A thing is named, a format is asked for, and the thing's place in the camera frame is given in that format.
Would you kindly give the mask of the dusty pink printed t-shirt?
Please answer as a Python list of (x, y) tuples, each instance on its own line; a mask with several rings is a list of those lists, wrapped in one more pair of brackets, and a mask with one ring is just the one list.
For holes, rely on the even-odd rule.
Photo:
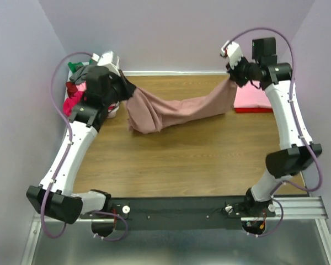
[(234, 106), (237, 88), (235, 82), (226, 79), (208, 95), (184, 100), (164, 100), (136, 88), (125, 102), (129, 129), (157, 133), (173, 125), (225, 114)]

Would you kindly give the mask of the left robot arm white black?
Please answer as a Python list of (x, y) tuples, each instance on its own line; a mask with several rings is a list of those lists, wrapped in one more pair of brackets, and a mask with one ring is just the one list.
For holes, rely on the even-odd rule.
[(73, 186), (82, 160), (109, 115), (112, 104), (133, 96), (135, 85), (122, 70), (111, 72), (93, 66), (86, 76), (86, 90), (71, 110), (61, 147), (39, 185), (31, 185), (26, 197), (42, 218), (73, 224), (82, 214), (104, 210), (110, 195), (99, 190), (74, 194)]

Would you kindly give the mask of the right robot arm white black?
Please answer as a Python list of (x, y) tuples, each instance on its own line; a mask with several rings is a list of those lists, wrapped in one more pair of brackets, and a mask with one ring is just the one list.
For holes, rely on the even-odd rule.
[(313, 142), (305, 128), (292, 80), (292, 66), (277, 61), (275, 38), (253, 40), (252, 61), (244, 57), (234, 41), (223, 45), (221, 56), (228, 59), (227, 72), (238, 87), (259, 83), (257, 88), (264, 91), (269, 100), (279, 132), (280, 150), (266, 156), (261, 179), (247, 190), (242, 202), (225, 207), (231, 218), (258, 217), (263, 211), (274, 211), (275, 192), (315, 162), (322, 147)]

